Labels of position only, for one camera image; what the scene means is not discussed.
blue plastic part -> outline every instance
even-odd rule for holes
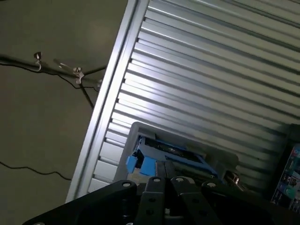
[[[147,176],[155,176],[155,162],[155,159],[145,157],[142,163],[140,173]]]
[[[135,170],[135,165],[137,163],[137,158],[134,156],[128,156],[126,161],[127,171],[128,173],[133,173]]]

cable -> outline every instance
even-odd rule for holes
[[[85,72],[84,75],[94,74],[94,73],[99,72],[101,70],[105,70],[106,68],[107,68],[107,65],[99,67],[99,68],[96,68],[96,69],[92,69],[92,70],[90,70],[88,72]]]
[[[81,87],[76,87],[76,86],[73,85],[70,81],[68,81],[66,78],[62,77],[61,75],[58,75],[58,74],[57,74],[57,76],[60,77],[61,79],[63,79],[64,81],[68,82],[69,84],[71,84],[73,88],[75,88],[75,89],[80,89],[80,88],[81,88]]]
[[[79,87],[81,88],[81,90],[82,90],[82,92],[83,92],[83,94],[84,94],[86,100],[88,100],[88,102],[89,102],[91,108],[94,109],[94,104],[93,104],[92,100],[90,99],[88,93],[87,93],[86,90],[84,89],[84,86],[83,86],[82,81],[81,81],[81,83],[79,84]]]
[[[54,171],[54,172],[39,172],[39,171],[36,171],[35,169],[32,169],[30,167],[27,167],[27,166],[22,166],[22,167],[12,167],[12,166],[8,166],[6,165],[5,163],[3,162],[0,162],[0,164],[2,164],[3,166],[9,168],[9,169],[13,169],[13,170],[19,170],[19,169],[28,169],[28,170],[31,170],[35,173],[38,173],[40,175],[50,175],[50,174],[53,174],[53,173],[56,173],[57,175],[59,175],[62,179],[65,179],[65,180],[71,180],[70,178],[67,178],[67,177],[64,177],[63,175],[61,175],[59,172],[57,171]]]
[[[12,59],[12,58],[9,58],[9,57],[6,57],[6,56],[2,56],[2,55],[0,55],[0,65],[2,65],[2,66],[9,66],[9,67],[22,68],[22,69],[31,71],[33,73],[45,73],[45,74],[49,74],[49,75],[57,75],[59,78],[61,78],[62,80],[66,81],[67,83],[69,83],[73,88],[75,88],[75,89],[81,89],[82,92],[83,92],[83,94],[84,94],[84,96],[85,96],[85,98],[88,100],[90,106],[92,107],[92,109],[94,109],[94,105],[93,105],[93,103],[92,103],[92,101],[91,101],[88,93],[86,92],[85,88],[93,88],[97,92],[96,88],[95,87],[84,87],[82,85],[82,83],[79,84],[79,87],[74,86],[70,81],[68,81],[66,78],[64,78],[64,77],[61,76],[61,75],[71,76],[68,73],[60,72],[60,71],[54,70],[54,69],[52,69],[50,67],[42,66],[41,64],[39,64],[38,69],[36,69],[36,65],[32,65],[30,63],[22,62],[20,60]],[[90,75],[90,74],[96,73],[98,71],[104,70],[104,69],[106,69],[106,67],[107,66],[102,66],[102,67],[99,67],[99,68],[87,71],[84,74],[85,75]]]

floor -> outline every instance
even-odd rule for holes
[[[42,51],[90,70],[110,56],[126,0],[0,1],[0,54],[33,61]],[[92,110],[57,76],[0,66],[0,161],[71,178]],[[98,80],[104,73],[91,75]],[[92,101],[97,93],[88,89]],[[64,203],[70,181],[0,165],[0,221],[18,225]]]

metal bolt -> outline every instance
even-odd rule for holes
[[[129,187],[131,185],[131,183],[123,183],[122,185],[123,185],[123,187]]]
[[[176,180],[178,181],[178,182],[182,182],[183,181],[183,179],[182,178],[176,178]]]
[[[79,73],[79,72],[81,72],[81,67],[75,67],[74,69],[73,69],[73,71],[74,72],[77,72],[77,73]]]
[[[36,52],[36,53],[34,53],[33,57],[36,60],[40,61],[42,59],[42,57],[43,57],[43,53],[42,52]]]
[[[207,186],[210,187],[210,188],[214,188],[216,186],[216,184],[214,184],[214,183],[208,183]]]

metal slotted panel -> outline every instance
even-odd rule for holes
[[[67,201],[113,181],[136,121],[236,154],[263,191],[300,121],[299,14],[274,2],[130,0]]]

